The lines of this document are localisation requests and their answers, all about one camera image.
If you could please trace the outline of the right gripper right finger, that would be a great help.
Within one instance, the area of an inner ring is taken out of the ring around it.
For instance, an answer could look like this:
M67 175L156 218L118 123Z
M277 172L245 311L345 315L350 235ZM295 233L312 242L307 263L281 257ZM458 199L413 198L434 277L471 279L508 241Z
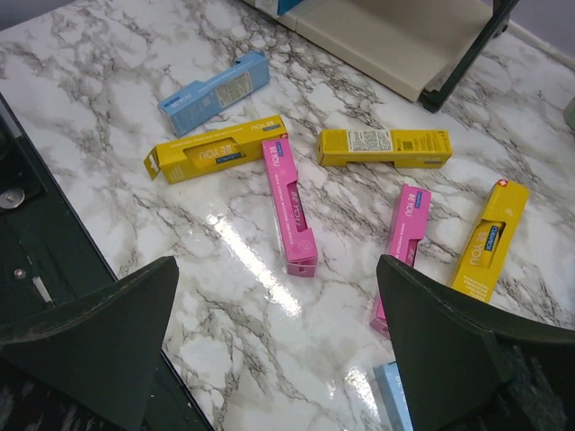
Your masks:
M461 294L391 255L376 276L416 430L572 430L574 332Z

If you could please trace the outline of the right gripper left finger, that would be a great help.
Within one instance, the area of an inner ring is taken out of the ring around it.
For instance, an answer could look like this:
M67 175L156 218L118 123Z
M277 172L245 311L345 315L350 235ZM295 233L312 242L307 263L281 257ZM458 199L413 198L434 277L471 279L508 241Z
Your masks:
M45 312L1 326L3 357L125 430L145 415L179 269L162 257Z

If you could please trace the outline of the pink toothpaste box long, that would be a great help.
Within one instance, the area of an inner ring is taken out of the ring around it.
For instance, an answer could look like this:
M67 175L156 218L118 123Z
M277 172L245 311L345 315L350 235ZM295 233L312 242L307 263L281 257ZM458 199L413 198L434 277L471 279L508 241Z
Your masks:
M298 174L289 139L283 136L263 141L261 145L287 273L296 277L314 277L318 249L299 196Z

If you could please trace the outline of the metallic blue toothpaste box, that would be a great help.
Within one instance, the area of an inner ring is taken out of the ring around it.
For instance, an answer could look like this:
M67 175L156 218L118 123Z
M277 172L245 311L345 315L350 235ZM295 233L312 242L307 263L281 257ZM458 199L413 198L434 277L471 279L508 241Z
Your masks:
M278 0L277 13L279 16L281 16L302 2L303 0Z

